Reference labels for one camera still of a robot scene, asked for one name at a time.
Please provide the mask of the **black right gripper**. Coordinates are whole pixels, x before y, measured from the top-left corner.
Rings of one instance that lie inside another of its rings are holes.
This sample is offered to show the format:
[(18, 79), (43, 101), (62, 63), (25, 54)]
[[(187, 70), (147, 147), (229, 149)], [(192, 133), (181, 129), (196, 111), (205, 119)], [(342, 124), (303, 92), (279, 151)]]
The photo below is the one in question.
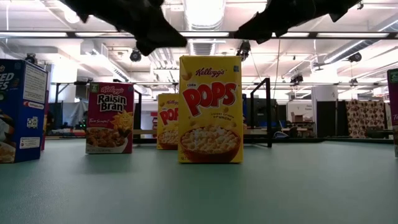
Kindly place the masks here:
[(267, 8), (233, 33), (235, 39), (255, 40), (262, 44), (287, 33), (294, 22), (307, 22), (329, 15), (333, 22), (340, 20), (361, 0), (269, 0)]

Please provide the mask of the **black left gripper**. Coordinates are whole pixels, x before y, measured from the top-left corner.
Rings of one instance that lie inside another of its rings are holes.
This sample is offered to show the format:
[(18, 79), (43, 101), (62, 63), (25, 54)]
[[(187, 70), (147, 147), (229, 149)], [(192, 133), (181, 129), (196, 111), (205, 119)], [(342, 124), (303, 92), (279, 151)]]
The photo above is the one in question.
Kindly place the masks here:
[(107, 23), (128, 21), (126, 32), (136, 40), (136, 48), (148, 56), (155, 49), (185, 47), (187, 39), (165, 19), (164, 0), (62, 0), (83, 23), (95, 16)]

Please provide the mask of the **magenta Raisin Bran cereal box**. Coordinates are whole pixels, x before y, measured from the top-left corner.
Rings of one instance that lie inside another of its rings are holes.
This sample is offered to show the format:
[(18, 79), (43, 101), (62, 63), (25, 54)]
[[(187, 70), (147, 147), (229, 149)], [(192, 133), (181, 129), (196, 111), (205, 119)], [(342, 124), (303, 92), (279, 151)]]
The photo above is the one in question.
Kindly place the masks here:
[(43, 135), (41, 140), (41, 147), (40, 150), (44, 151), (45, 148), (45, 137), (46, 137), (46, 130), (47, 130), (47, 114), (49, 111), (49, 90), (46, 90), (45, 93), (45, 104), (44, 104), (44, 122), (43, 122)]
[(398, 158), (398, 68), (387, 71), (395, 157)]
[(130, 154), (133, 122), (133, 84), (90, 83), (86, 119), (87, 154)]

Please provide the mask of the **yellow Corn Pops cereal box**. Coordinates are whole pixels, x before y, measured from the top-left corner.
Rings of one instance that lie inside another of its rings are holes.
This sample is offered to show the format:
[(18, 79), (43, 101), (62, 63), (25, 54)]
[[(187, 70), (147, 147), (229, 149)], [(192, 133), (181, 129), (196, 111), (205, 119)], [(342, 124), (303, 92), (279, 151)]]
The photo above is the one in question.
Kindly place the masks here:
[(243, 96), (238, 56), (180, 57), (178, 161), (243, 162)]
[(158, 96), (157, 149), (178, 149), (178, 93)]

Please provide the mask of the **black room partition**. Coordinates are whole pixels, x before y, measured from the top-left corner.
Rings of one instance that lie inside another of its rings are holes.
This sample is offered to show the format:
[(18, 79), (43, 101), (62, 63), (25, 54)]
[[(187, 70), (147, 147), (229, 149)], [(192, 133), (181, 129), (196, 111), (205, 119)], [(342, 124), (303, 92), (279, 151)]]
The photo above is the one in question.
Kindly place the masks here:
[(349, 136), (345, 101), (318, 101), (317, 137)]

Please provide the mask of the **brown patterned fabric screen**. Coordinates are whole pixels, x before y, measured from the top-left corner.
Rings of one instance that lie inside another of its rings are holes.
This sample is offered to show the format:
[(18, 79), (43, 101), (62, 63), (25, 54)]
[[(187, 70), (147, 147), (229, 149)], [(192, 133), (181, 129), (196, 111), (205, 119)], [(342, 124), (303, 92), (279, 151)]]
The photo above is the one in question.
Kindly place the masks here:
[(368, 128), (384, 129), (384, 102), (345, 101), (348, 132), (352, 138), (366, 138)]

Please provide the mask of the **green table mat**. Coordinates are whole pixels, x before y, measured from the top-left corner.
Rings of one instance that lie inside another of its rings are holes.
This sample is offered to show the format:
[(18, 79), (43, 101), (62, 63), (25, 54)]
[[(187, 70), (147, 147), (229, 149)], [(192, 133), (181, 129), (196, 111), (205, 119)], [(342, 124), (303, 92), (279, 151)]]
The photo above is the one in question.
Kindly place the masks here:
[(398, 224), (391, 145), (246, 145), (242, 164), (179, 164), (176, 151), (87, 155), (48, 141), (0, 165), (0, 224)]

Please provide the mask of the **black overhead frame rail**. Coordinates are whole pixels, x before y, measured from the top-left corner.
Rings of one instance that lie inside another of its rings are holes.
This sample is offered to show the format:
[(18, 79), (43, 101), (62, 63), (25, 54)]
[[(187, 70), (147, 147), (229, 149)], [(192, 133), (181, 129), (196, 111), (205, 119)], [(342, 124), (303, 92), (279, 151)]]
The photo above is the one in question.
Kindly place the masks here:
[[(186, 31), (181, 35), (188, 39), (233, 39), (232, 32)], [(74, 32), (74, 31), (0, 31), (0, 38), (16, 39), (132, 39), (127, 32)], [(398, 32), (288, 32), (281, 39), (338, 39), (338, 40), (398, 40)]]

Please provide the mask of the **black background workstation frame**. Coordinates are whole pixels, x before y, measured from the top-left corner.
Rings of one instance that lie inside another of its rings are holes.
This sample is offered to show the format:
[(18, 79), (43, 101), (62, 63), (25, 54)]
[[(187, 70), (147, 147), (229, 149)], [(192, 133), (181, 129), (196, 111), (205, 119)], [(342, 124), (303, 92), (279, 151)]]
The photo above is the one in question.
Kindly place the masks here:
[(65, 82), (65, 83), (60, 83), (60, 82), (51, 82), (51, 85), (55, 85), (56, 86), (56, 93), (55, 93), (55, 101), (54, 103), (58, 103), (58, 96), (59, 94), (61, 94), (64, 89), (66, 89), (69, 86), (87, 86), (89, 85), (91, 82), (86, 81), (86, 82), (81, 82), (81, 81), (75, 81), (75, 82)]

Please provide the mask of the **wooden shelf with black frame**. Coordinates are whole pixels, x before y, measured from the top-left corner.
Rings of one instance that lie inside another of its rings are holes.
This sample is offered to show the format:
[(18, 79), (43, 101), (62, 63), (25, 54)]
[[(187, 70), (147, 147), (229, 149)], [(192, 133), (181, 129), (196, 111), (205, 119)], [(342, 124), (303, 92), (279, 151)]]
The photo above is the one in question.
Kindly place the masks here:
[[(154, 129), (141, 129), (141, 113), (142, 113), (142, 102), (144, 101), (142, 99), (142, 94), (143, 91), (139, 90), (140, 86), (143, 85), (154, 85), (154, 86), (173, 86), (174, 91), (177, 90), (178, 83), (177, 82), (171, 82), (171, 83), (161, 83), (161, 82), (149, 82), (149, 83), (144, 83), (144, 82), (139, 82), (139, 83), (132, 83), (134, 87), (134, 92), (137, 94), (137, 97), (134, 97), (135, 100), (138, 100), (136, 104), (137, 111), (134, 112), (134, 115), (137, 115), (138, 118), (134, 119), (134, 130), (133, 130), (133, 142), (135, 144), (155, 144), (156, 139), (155, 138), (142, 138), (141, 136), (143, 134), (157, 134), (156, 130)], [(263, 79), (262, 82), (260, 83), (254, 83), (256, 86), (252, 92), (250, 92), (250, 115), (249, 115), (249, 121), (248, 121), (248, 129), (245, 130), (244, 133), (244, 140), (248, 144), (257, 144), (257, 143), (266, 143), (267, 147), (272, 147), (273, 143), (273, 135), (274, 132), (272, 130), (272, 111), (274, 111), (274, 107), (271, 104), (272, 96), (271, 96), (271, 80), (269, 77), (266, 77)], [(254, 116), (257, 114), (254, 111), (254, 94), (257, 90), (260, 88), (264, 87), (266, 91), (266, 99), (264, 100), (263, 104), (261, 105), (263, 108), (266, 109), (265, 112), (265, 117), (266, 117), (266, 124), (267, 127), (266, 129), (260, 130), (260, 127), (255, 127), (254, 122), (258, 121), (259, 118), (254, 119)]]

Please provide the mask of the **black table frame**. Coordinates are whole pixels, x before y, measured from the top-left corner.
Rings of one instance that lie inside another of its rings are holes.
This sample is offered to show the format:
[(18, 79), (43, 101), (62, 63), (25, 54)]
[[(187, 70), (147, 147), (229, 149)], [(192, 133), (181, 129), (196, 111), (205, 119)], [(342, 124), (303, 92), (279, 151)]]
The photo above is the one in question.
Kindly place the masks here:
[[(59, 136), (50, 136), (46, 137), (46, 141), (53, 141), (53, 140), (76, 140), (76, 139), (83, 139), (85, 138), (78, 138), (78, 137), (59, 137)], [(134, 144), (155, 144), (157, 143), (157, 139), (150, 138), (134, 138)], [(371, 143), (371, 144), (394, 144), (392, 139), (360, 139), (360, 138), (284, 138), (284, 139), (272, 139), (272, 143), (320, 143), (324, 141), (333, 141), (333, 142), (358, 142), (358, 143)], [(267, 143), (267, 138), (255, 138), (255, 137), (244, 137), (243, 143), (245, 144), (255, 144), (255, 143)]]

